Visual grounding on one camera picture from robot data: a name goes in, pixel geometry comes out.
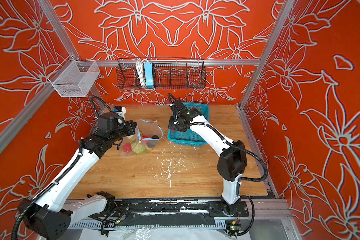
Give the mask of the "clear zip top bag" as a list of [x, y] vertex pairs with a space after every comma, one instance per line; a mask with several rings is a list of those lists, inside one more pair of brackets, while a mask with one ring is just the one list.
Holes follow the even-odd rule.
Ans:
[[122, 150], [126, 155], [141, 155], [151, 151], [164, 135], [157, 120], [137, 120], [136, 122], [136, 133], [125, 137], [122, 144]]

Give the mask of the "red apple toy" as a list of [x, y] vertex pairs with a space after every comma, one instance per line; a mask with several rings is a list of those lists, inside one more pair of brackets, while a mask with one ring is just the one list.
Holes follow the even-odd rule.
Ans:
[[123, 151], [125, 153], [130, 153], [132, 151], [132, 147], [131, 147], [131, 144], [127, 143], [123, 146]]

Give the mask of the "green cabbage toy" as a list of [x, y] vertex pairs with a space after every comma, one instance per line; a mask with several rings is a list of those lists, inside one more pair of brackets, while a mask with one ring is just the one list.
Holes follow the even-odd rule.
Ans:
[[143, 154], [147, 151], [146, 145], [137, 144], [136, 142], [131, 143], [131, 149], [132, 152], [135, 153], [136, 155]]

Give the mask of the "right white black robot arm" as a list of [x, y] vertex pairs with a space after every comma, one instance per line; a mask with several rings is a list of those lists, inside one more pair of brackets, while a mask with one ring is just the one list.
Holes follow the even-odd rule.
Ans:
[[[168, 94], [173, 115], [169, 120], [169, 129], [177, 132], [191, 130], [198, 134], [217, 153], [219, 161], [217, 170], [223, 178], [222, 209], [226, 215], [233, 215], [240, 204], [240, 185], [242, 181], [262, 182], [268, 177], [269, 171], [265, 162], [245, 148], [242, 141], [233, 141], [213, 127], [202, 113], [188, 109], [184, 103]], [[248, 165], [247, 156], [253, 157], [263, 168], [259, 178], [244, 177]]]

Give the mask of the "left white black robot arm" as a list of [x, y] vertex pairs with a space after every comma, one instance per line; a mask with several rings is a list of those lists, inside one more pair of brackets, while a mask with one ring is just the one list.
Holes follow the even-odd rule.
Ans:
[[120, 147], [123, 139], [136, 133], [137, 123], [126, 121], [126, 109], [121, 106], [111, 108], [107, 113], [100, 114], [94, 100], [103, 103], [102, 98], [90, 96], [95, 112], [97, 125], [90, 135], [78, 141], [78, 149], [58, 173], [58, 175], [31, 200], [23, 200], [18, 206], [19, 216], [12, 229], [11, 238], [18, 239], [18, 231], [22, 223], [26, 228], [47, 240], [57, 240], [70, 225], [85, 218], [97, 218], [98, 214], [105, 217], [97, 218], [102, 224], [113, 224], [110, 216], [119, 213], [123, 217], [123, 208], [116, 204], [115, 197], [107, 192], [98, 192], [83, 201], [67, 204], [71, 192], [102, 156], [111, 147]]

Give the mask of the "teal plastic basket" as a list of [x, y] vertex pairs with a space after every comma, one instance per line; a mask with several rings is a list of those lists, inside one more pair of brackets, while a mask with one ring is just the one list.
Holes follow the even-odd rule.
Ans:
[[[192, 108], [197, 109], [202, 115], [206, 118], [207, 121], [210, 120], [210, 108], [208, 105], [200, 103], [187, 103], [184, 102], [184, 105], [189, 110]], [[178, 132], [169, 130], [167, 134], [169, 141], [177, 145], [190, 146], [190, 147], [202, 147], [208, 143], [200, 137], [197, 133], [192, 130], [187, 130], [186, 132]]]

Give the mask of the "light blue box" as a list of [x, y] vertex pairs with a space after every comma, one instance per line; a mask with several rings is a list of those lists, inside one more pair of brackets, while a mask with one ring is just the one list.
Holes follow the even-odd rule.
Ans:
[[151, 62], [145, 62], [144, 69], [145, 69], [146, 86], [148, 89], [151, 89], [154, 87], [153, 64]]

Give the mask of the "clear acrylic wall bin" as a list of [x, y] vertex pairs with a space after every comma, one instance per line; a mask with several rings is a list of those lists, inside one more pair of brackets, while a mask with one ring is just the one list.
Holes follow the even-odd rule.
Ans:
[[62, 98], [99, 96], [95, 82], [100, 68], [95, 61], [78, 61], [66, 57], [47, 77], [48, 82]]

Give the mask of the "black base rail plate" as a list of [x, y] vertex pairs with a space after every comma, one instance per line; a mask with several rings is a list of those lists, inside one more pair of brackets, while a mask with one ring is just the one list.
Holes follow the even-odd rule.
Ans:
[[232, 208], [222, 198], [164, 198], [115, 200], [116, 211], [95, 214], [94, 220], [105, 230], [118, 227], [186, 227], [224, 229], [229, 221], [239, 224], [250, 217], [245, 201], [238, 201]]

